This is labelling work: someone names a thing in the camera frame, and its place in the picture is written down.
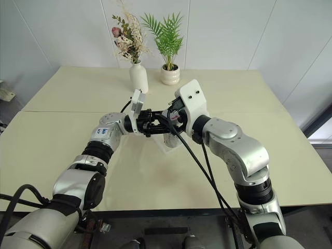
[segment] potted plant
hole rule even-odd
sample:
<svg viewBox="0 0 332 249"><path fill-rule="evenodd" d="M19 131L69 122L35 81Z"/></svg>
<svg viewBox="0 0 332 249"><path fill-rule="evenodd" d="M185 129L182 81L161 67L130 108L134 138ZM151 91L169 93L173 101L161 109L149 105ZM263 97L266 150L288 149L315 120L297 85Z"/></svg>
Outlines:
<svg viewBox="0 0 332 249"><path fill-rule="evenodd" d="M166 85L174 85L180 80L180 69L174 64L175 57L182 46L183 37L180 37L179 27L182 17L180 13L168 15L163 18L163 23L149 14L141 17L142 24L155 36L155 42L165 64L161 67L161 81Z"/></svg>
<svg viewBox="0 0 332 249"><path fill-rule="evenodd" d="M141 66L140 55L146 52L147 48L143 44L141 26L138 19L125 11L126 20L120 16L113 15L119 27L112 28L112 34L115 38L115 45L120 50L119 54L130 60L132 67L129 69L129 75L133 84L133 89L139 89L143 93L148 92L148 83L146 69Z"/></svg>

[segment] white wall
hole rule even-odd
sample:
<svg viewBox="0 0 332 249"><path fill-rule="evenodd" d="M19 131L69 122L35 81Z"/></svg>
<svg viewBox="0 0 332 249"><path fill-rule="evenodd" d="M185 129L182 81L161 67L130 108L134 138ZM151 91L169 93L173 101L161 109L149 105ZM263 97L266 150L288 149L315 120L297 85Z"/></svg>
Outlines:
<svg viewBox="0 0 332 249"><path fill-rule="evenodd" d="M181 68L260 69L266 83L303 128L332 102L330 0L124 0L136 16L181 11ZM112 14L116 0L0 0L0 78L17 99L8 118L60 65L128 67L116 58ZM153 55L146 68L162 64Z"/></svg>

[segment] white vase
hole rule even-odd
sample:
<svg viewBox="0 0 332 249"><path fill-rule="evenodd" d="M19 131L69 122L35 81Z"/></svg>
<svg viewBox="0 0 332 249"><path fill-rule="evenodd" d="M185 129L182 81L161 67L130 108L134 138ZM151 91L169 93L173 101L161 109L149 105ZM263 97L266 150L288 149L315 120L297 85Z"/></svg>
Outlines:
<svg viewBox="0 0 332 249"><path fill-rule="evenodd" d="M129 75L134 90L139 89L142 93L149 91L146 69L141 66L141 61L133 63L132 67L129 69Z"/></svg>
<svg viewBox="0 0 332 249"><path fill-rule="evenodd" d="M167 71L161 67L160 73L161 73L161 82L163 82L166 85L175 85L180 81L180 68L177 66L176 70L173 71Z"/></svg>

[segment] pink dried flower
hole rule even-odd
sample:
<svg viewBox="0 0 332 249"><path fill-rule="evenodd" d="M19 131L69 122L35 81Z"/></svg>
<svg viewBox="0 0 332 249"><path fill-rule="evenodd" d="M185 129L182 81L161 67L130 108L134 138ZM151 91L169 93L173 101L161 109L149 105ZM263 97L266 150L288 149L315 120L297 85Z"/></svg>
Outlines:
<svg viewBox="0 0 332 249"><path fill-rule="evenodd" d="M122 31L119 27L113 27L112 34L115 38L118 38L122 34Z"/></svg>

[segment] table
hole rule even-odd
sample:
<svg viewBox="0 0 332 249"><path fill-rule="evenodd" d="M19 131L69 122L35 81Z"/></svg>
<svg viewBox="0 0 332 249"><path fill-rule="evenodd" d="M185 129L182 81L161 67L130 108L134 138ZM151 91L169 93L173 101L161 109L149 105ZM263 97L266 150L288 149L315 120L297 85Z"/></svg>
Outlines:
<svg viewBox="0 0 332 249"><path fill-rule="evenodd" d="M112 75L117 79L114 83L109 82ZM182 71L182 81L172 87L162 85L157 76L156 70L148 71L145 108L167 108L176 88L196 78L211 116L237 123L268 150L280 205L332 203L332 196L324 191L332 189L331 173L258 71ZM128 70L60 68L0 138L0 192L12 195L30 183L51 197L54 182L83 151L98 120L106 112L119 111L131 95L128 80ZM167 151L161 141L161 135L121 138L96 211L218 207L213 189L186 149ZM200 146L188 137L187 141L203 163ZM232 207L238 207L226 165L208 153L219 191ZM34 200L29 193L23 197ZM0 209L7 204L0 201ZM31 210L17 207L17 211Z"/></svg>

